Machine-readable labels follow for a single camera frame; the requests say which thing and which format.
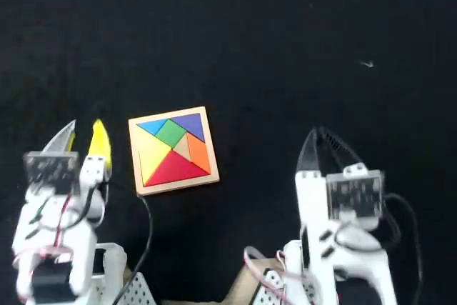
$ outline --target cable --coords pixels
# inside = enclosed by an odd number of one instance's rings
[[[275,296],[280,298],[280,300],[284,301],[284,303],[293,305],[287,298],[283,292],[280,292],[273,284],[265,280],[265,276],[260,272],[257,266],[252,262],[251,257],[253,256],[258,260],[264,260],[266,257],[258,251],[253,246],[247,246],[244,248],[243,259],[246,267],[251,272],[251,275],[258,280],[262,284],[263,287],[269,289]]]
[[[67,207],[69,206],[72,195],[73,195],[72,193],[69,193],[69,195],[66,196],[64,205],[62,206],[62,210],[60,212],[59,223],[57,224],[57,233],[56,233],[56,239],[54,239],[54,246],[60,246],[59,241],[61,240],[61,236],[62,236],[62,227],[61,227],[62,218],[64,217],[64,213],[66,212]]]
[[[105,211],[106,211],[105,203],[102,203],[101,217],[100,217],[99,221],[97,221],[95,224],[92,224],[94,229],[97,229],[101,225],[101,223],[103,223],[103,220],[105,219]]]
[[[384,214],[385,214],[385,218],[387,220],[387,223],[389,224],[389,227],[391,229],[392,238],[387,243],[382,244],[381,247],[379,247],[379,248],[368,248],[367,249],[367,248],[361,248],[361,247],[358,247],[358,246],[352,246],[350,244],[347,244],[347,243],[339,241],[338,240],[338,235],[344,229],[346,229],[349,226],[357,227],[352,222],[343,223],[342,225],[340,225],[338,227],[338,229],[335,232],[335,235],[333,236],[333,240],[335,241],[335,244],[337,244],[339,246],[342,246],[343,248],[346,248],[346,249],[351,250],[351,251],[357,251],[359,253],[377,253],[377,252],[380,252],[380,251],[383,251],[383,250],[391,251],[392,249],[396,248],[398,246],[398,244],[400,243],[400,241],[401,241],[400,226],[398,225],[397,221],[392,216],[392,214],[388,211],[387,208],[384,208]]]
[[[417,305],[419,303],[419,299],[422,293],[423,287],[423,265],[422,265],[422,248],[421,248],[421,241],[419,239],[419,226],[417,221],[416,212],[414,211],[413,207],[408,203],[408,201],[400,196],[399,194],[389,193],[384,197],[386,200],[394,199],[402,203],[406,209],[408,210],[409,214],[411,215],[411,220],[413,221],[413,236],[414,236],[414,246],[416,248],[416,263],[417,263],[417,287],[416,291],[414,292],[413,296],[413,305]]]
[[[122,289],[119,291],[117,297],[113,301],[113,305],[117,305],[119,303],[119,300],[121,300],[122,296],[124,295],[124,293],[126,293],[127,289],[130,287],[132,281],[135,279],[135,275],[138,273],[139,269],[143,266],[144,261],[146,260],[146,257],[148,256],[149,251],[151,250],[151,239],[152,239],[152,233],[153,233],[151,210],[149,209],[149,205],[144,197],[138,196],[138,198],[143,202],[144,207],[146,207],[146,210],[148,212],[148,218],[149,218],[148,240],[146,241],[146,246],[144,247],[143,254],[141,255],[140,259],[138,260],[138,263],[136,264],[134,270],[131,272],[129,281],[127,281],[127,283],[124,285],[124,287],[122,287]]]
[[[50,231],[65,231],[65,230],[69,230],[71,228],[74,228],[76,225],[78,225],[87,216],[87,214],[89,212],[89,209],[91,208],[92,196],[94,195],[95,190],[96,190],[95,186],[91,187],[89,189],[89,192],[88,192],[87,198],[86,198],[86,203],[84,204],[83,211],[79,214],[78,219],[75,220],[73,223],[68,224],[67,226],[64,226],[62,228],[59,228],[58,226],[54,228],[52,226],[47,226],[47,225],[44,225],[44,224],[40,224],[41,228],[46,229],[46,230],[50,230]]]
[[[60,254],[73,254],[73,250],[65,246],[40,246],[39,248],[27,248],[20,251],[13,260],[13,266],[16,266],[17,262],[26,253],[46,255],[60,255]]]

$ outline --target table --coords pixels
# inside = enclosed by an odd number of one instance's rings
[[[127,119],[204,105],[221,182],[148,198],[143,273],[158,299],[220,300],[254,245],[298,236],[293,173],[314,124],[349,142],[418,213],[424,304],[455,298],[455,0],[0,0],[0,271],[15,299],[10,244],[21,156],[77,120],[111,137],[114,180],[133,184]],[[391,255],[400,304],[416,285],[411,225]],[[100,241],[133,265],[146,241],[134,193],[112,189]]]

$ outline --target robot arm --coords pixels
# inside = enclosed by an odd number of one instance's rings
[[[80,170],[78,154],[69,151],[74,127],[72,121],[43,151],[24,156],[29,187],[13,242],[24,301],[73,301],[89,288],[96,249],[90,220],[103,220],[111,149],[98,120]]]
[[[318,146],[325,143],[342,173],[322,176]],[[298,273],[305,268],[314,275],[320,295],[318,305],[339,303],[335,282],[338,272],[367,280],[383,305],[396,305],[387,253],[366,231],[375,229],[381,216],[381,173],[368,171],[335,136],[314,129],[303,145],[295,181],[302,237],[284,247],[287,271]],[[343,242],[359,250],[348,249]],[[293,304],[306,304],[303,287],[287,278],[285,284],[287,298]]]

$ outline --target white object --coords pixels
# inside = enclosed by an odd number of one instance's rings
[[[278,272],[274,270],[266,272],[265,281],[275,286],[276,289],[282,289],[284,287],[281,277]],[[281,305],[281,300],[264,285],[259,284],[258,291],[254,295],[251,305]]]
[[[286,268],[291,273],[301,272],[302,249],[308,248],[309,271],[315,276],[319,287],[320,305],[338,303],[335,284],[335,269],[342,269],[349,277],[367,280],[375,288],[383,305],[396,305],[387,253],[351,251],[336,245],[333,235],[343,224],[328,217],[326,180],[320,171],[299,171],[296,174],[298,209],[308,247],[300,241],[291,241],[284,247]],[[340,231],[341,242],[361,249],[380,248],[380,244],[362,228],[349,226]],[[290,278],[285,278],[286,296],[295,304],[307,304],[303,287]]]
[[[117,244],[96,244],[94,229],[87,220],[100,218],[100,224],[104,218],[106,204],[97,188],[111,177],[111,167],[106,167],[106,157],[88,155],[81,167],[79,182],[71,184],[72,189],[59,189],[56,186],[57,180],[72,178],[74,181],[75,178],[72,172],[76,170],[74,162],[77,161],[77,155],[66,152],[74,136],[74,124],[72,121],[60,130],[46,145],[46,151],[26,155],[27,166],[31,169],[35,168],[34,157],[51,159],[38,163],[37,177],[30,176],[30,186],[12,245],[15,255],[13,266],[19,270],[16,291],[27,305],[35,304],[32,279],[35,269],[44,259],[51,259],[55,264],[71,262],[68,286],[76,300],[60,305],[112,305],[124,287],[127,255]],[[59,157],[72,158],[67,169],[62,164],[53,164],[55,158]],[[91,191],[93,195],[88,203]],[[86,204],[89,204],[89,210],[87,213],[84,211],[84,217],[81,217],[84,208],[88,209]],[[96,249],[104,250],[102,275],[93,275]],[[126,292],[131,292],[130,297],[120,299],[119,305],[133,305],[134,300],[138,303],[143,301],[142,305],[155,305],[142,275],[135,276]]]

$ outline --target black cable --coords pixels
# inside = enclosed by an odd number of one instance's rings
[[[336,230],[335,235],[333,236],[333,240],[335,241],[335,244],[342,246],[343,248],[346,248],[351,251],[356,251],[358,253],[376,253],[379,251],[391,251],[392,249],[396,248],[398,244],[401,241],[401,231],[400,231],[400,226],[398,225],[397,221],[395,218],[391,215],[391,213],[388,211],[387,208],[384,209],[384,218],[386,218],[387,223],[391,229],[392,232],[392,238],[390,241],[388,241],[385,244],[382,244],[380,248],[372,248],[372,249],[366,249],[366,248],[360,248],[358,246],[352,246],[350,244],[341,242],[338,240],[338,235],[348,226],[353,225],[351,222],[344,223],[339,226],[339,228]]]
[[[419,303],[419,299],[421,297],[422,287],[423,287],[423,264],[422,264],[422,248],[421,248],[421,241],[419,239],[419,226],[418,226],[416,212],[414,211],[413,207],[408,203],[408,201],[398,194],[389,193],[384,198],[386,200],[394,199],[394,200],[397,200],[400,203],[402,203],[408,210],[409,214],[411,215],[411,220],[413,221],[413,236],[414,236],[414,246],[416,248],[418,283],[417,283],[416,291],[414,292],[412,304],[417,305]]]
[[[96,190],[95,186],[91,187],[89,189],[89,192],[88,192],[87,198],[86,198],[86,203],[84,204],[83,211],[79,214],[78,219],[75,220],[73,223],[68,224],[67,226],[64,226],[62,228],[59,228],[58,226],[53,228],[52,226],[45,226],[43,224],[40,224],[41,228],[47,229],[47,230],[51,230],[51,231],[65,231],[65,230],[74,228],[76,225],[78,225],[87,216],[87,214],[89,212],[89,209],[91,208],[92,196],[94,195],[95,190]]]
[[[144,247],[143,254],[141,255],[140,259],[138,260],[138,263],[136,264],[134,270],[131,272],[130,279],[127,281],[127,283],[122,287],[122,289],[119,291],[117,297],[113,301],[113,305],[117,305],[119,303],[119,300],[121,300],[122,296],[124,293],[126,293],[127,289],[130,287],[132,281],[135,279],[135,275],[138,273],[139,269],[143,266],[144,261],[146,260],[146,257],[149,254],[149,251],[151,250],[151,239],[152,239],[152,215],[151,215],[151,210],[149,209],[149,205],[145,198],[142,196],[138,196],[140,200],[143,202],[144,207],[146,207],[146,210],[148,211],[148,218],[149,218],[149,234],[148,234],[148,241],[146,242],[146,246]]]

